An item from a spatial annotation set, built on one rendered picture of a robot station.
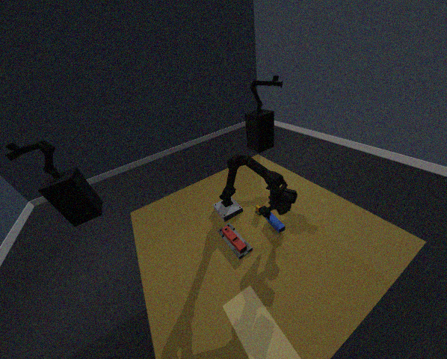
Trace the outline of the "red tapered block with square sockets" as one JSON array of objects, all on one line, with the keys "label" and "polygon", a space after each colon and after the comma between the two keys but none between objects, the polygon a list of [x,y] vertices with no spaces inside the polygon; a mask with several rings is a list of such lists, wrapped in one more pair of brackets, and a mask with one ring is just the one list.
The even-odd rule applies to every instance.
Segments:
[{"label": "red tapered block with square sockets", "polygon": [[222,234],[224,234],[224,236],[240,254],[247,250],[245,243],[243,243],[243,241],[241,241],[240,238],[238,238],[228,226],[222,229]]}]

